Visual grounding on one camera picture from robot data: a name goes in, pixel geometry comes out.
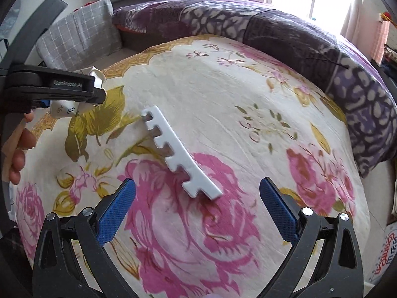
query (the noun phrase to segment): white curtain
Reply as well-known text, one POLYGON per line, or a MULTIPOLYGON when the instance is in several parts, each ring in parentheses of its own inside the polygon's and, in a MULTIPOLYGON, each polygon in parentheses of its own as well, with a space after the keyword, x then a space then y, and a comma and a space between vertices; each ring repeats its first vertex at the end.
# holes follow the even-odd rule
POLYGON ((359 38, 360 13, 363 8, 363 0, 353 0, 347 12, 341 35, 356 44, 359 38))

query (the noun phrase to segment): red object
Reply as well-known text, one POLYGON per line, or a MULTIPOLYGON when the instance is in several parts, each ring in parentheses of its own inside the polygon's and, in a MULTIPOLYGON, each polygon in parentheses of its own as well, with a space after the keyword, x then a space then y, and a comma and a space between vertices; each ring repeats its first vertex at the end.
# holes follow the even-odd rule
POLYGON ((90 5, 90 4, 93 4, 93 3, 95 3, 96 1, 91 1, 91 2, 88 2, 87 4, 84 4, 83 6, 88 6, 88 5, 90 5))

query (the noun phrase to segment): purple patterned fabric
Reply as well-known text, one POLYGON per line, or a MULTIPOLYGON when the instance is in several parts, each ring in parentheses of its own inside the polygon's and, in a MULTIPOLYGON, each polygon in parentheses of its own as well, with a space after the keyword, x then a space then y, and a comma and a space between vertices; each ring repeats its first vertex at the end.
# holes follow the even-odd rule
POLYGON ((254 47, 339 105, 362 176, 396 154, 397 106, 379 73, 344 37, 314 23, 251 0, 156 0, 116 10, 113 23, 167 40, 213 34, 254 47))

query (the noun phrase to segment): human hand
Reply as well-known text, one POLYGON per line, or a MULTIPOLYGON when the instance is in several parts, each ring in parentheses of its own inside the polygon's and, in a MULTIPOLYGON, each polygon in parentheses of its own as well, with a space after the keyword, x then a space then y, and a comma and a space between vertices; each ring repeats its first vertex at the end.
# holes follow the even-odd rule
MULTIPOLYGON (((32 121, 33 118, 33 112, 25 114, 26 122, 32 121)), ((19 138, 18 148, 15 150, 12 157, 12 166, 9 170, 9 181, 11 181, 11 183, 13 183, 14 185, 17 185, 21 180, 20 171, 25 166, 25 154, 23 150, 31 149, 35 145, 36 138, 34 137, 34 135, 28 129, 24 129, 21 133, 21 137, 19 138)))

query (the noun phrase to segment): floral tablecloth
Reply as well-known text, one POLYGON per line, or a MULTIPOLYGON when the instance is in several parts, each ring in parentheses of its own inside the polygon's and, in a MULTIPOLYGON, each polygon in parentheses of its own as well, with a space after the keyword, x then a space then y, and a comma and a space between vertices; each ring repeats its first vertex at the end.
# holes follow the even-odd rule
POLYGON ((348 212, 364 248, 369 212, 345 116, 291 68, 204 35, 151 47, 104 73, 104 104, 73 118, 46 113, 32 130, 37 146, 15 192, 30 261, 47 213, 94 207, 126 177, 136 198, 105 248, 140 297, 256 297, 290 248, 259 197, 266 176, 318 214, 348 212), (223 191, 219 199, 191 199, 181 187, 187 176, 168 170, 139 116, 152 105, 223 191))

